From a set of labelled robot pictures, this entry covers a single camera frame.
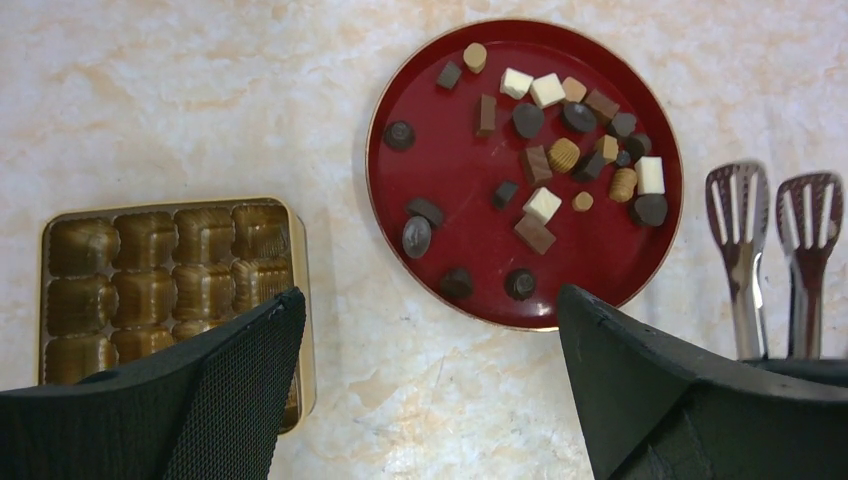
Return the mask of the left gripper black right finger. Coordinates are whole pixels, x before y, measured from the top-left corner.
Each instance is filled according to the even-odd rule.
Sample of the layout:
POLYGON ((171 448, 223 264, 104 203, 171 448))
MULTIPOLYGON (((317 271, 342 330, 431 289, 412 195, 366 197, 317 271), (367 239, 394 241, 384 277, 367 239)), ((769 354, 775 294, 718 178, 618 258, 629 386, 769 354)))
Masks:
POLYGON ((845 360, 731 360, 574 285, 557 315, 596 478, 846 477, 845 360))

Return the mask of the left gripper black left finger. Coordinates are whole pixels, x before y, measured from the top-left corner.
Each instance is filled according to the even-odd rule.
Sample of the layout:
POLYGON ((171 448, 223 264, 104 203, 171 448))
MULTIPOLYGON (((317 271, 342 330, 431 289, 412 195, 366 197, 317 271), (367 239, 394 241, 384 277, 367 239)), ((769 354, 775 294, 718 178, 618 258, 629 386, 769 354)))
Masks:
POLYGON ((305 322, 294 288, 76 384, 4 391, 2 477, 265 478, 305 322))

